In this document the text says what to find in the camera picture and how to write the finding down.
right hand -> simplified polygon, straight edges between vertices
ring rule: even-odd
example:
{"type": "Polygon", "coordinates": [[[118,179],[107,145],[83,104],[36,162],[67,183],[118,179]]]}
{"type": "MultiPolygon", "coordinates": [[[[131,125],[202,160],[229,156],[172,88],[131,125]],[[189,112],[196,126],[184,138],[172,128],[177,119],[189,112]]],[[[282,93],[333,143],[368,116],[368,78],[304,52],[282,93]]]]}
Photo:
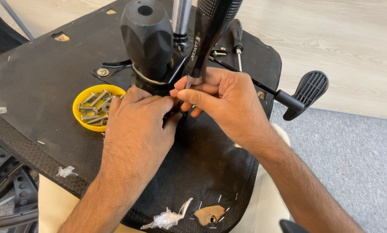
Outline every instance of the right hand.
{"type": "Polygon", "coordinates": [[[269,143],[275,131],[248,74],[208,67],[205,77],[195,79],[191,89],[184,89],[186,82],[186,77],[181,78],[170,91],[172,97],[185,101],[180,107],[182,111],[196,105],[191,116],[205,111],[231,140],[252,154],[269,143]]]}

wooden floor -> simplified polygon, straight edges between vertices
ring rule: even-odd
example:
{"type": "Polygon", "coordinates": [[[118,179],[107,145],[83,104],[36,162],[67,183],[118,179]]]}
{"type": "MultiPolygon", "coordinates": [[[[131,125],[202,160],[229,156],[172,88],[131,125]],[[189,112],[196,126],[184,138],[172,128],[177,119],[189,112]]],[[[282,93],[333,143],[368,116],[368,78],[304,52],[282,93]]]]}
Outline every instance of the wooden floor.
{"type": "MultiPolygon", "coordinates": [[[[37,37],[112,1],[7,2],[37,37]]],[[[321,70],[330,86],[314,106],[387,118],[387,0],[244,0],[237,18],[279,52],[280,89],[321,70]]]]}

black mesh fabric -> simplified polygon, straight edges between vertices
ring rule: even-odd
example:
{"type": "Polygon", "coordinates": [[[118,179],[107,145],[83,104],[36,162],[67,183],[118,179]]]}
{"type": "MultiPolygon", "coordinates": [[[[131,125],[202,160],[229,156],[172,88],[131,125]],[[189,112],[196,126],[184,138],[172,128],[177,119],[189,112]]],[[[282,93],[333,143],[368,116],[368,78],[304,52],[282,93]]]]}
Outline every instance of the black mesh fabric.
{"type": "MultiPolygon", "coordinates": [[[[171,17],[173,2],[160,2],[171,17]]],[[[0,55],[0,107],[8,110],[0,115],[0,145],[77,197],[85,193],[98,173],[103,135],[76,121],[72,103],[82,90],[104,83],[92,75],[93,69],[102,62],[128,59],[120,31],[124,6],[123,1],[113,2],[0,55]],[[106,14],[108,9],[117,14],[106,14]],[[59,32],[70,40],[56,41],[51,37],[59,32]],[[55,177],[58,167],[69,165],[75,167],[78,176],[55,177]]],[[[193,19],[189,28],[193,29],[193,19]]],[[[231,48],[229,38],[224,36],[218,46],[231,48]]],[[[243,70],[277,88],[281,72],[278,53],[246,32],[242,43],[243,70]]],[[[221,60],[237,65],[233,54],[221,60]]],[[[260,101],[269,117],[273,99],[269,94],[266,99],[267,102],[260,101]]],[[[193,197],[186,217],[177,226],[147,232],[227,232],[248,206],[257,167],[255,158],[234,147],[207,114],[196,119],[188,117],[179,124],[175,144],[157,174],[122,222],[140,228],[166,207],[177,212],[193,197]],[[230,208],[224,220],[214,225],[216,229],[189,219],[200,202],[201,207],[220,204],[230,208]]]]}

left hand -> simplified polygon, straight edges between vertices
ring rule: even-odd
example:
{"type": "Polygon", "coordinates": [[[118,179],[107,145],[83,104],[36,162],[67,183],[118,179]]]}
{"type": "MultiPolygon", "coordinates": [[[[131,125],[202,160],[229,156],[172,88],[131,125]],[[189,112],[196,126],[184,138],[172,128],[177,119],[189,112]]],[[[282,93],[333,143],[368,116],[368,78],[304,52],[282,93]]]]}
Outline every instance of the left hand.
{"type": "Polygon", "coordinates": [[[152,96],[136,87],[129,88],[123,100],[114,97],[99,178],[135,201],[173,145],[182,114],[173,114],[165,124],[162,119],[178,103],[176,98],[152,96]]]}

yellow container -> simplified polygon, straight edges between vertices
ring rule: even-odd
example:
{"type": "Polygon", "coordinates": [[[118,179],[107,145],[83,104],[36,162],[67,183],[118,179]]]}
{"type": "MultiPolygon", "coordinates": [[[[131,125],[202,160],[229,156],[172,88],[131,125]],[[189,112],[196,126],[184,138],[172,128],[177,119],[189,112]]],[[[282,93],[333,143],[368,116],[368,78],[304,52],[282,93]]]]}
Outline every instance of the yellow container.
{"type": "MultiPolygon", "coordinates": [[[[105,126],[91,126],[91,125],[84,123],[81,120],[81,114],[84,110],[79,111],[78,104],[83,102],[87,97],[89,97],[91,95],[91,92],[99,93],[99,92],[103,92],[103,89],[113,93],[113,95],[126,94],[126,92],[123,89],[121,89],[120,87],[116,87],[113,85],[107,85],[107,84],[97,85],[97,86],[89,87],[89,88],[85,89],[84,91],[82,91],[77,96],[77,98],[74,100],[74,103],[72,104],[72,113],[74,114],[74,116],[78,120],[78,122],[80,122],[80,124],[82,126],[84,126],[85,128],[87,128],[89,130],[96,131],[96,132],[105,132],[106,127],[105,126]]],[[[98,103],[96,103],[95,107],[100,106],[103,102],[104,102],[104,99],[99,100],[98,103]]],[[[90,106],[90,103],[85,103],[83,106],[90,106]]],[[[105,113],[103,111],[100,111],[100,116],[103,116],[104,114],[105,113]]]]}

